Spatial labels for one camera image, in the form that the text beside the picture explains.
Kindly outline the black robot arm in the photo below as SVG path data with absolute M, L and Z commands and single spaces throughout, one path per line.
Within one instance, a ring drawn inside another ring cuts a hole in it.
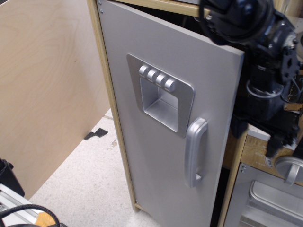
M 285 109 L 302 92 L 296 82 L 301 62 L 293 24 L 271 0 L 202 0 L 199 17 L 203 32 L 216 45 L 245 49 L 246 93 L 236 97 L 233 135 L 240 136 L 245 123 L 261 129 L 270 135 L 266 156 L 274 157 L 299 132 L 296 114 Z

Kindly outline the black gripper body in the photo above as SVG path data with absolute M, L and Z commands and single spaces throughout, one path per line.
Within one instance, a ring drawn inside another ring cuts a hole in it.
M 269 134 L 266 157 L 273 157 L 283 146 L 292 146 L 297 142 L 299 114 L 282 109 L 271 119 L 262 120 L 253 116 L 252 112 L 257 108 L 251 107 L 248 100 L 247 97 L 236 98 L 231 120 L 231 131 L 235 138 L 239 138 L 249 124 Z

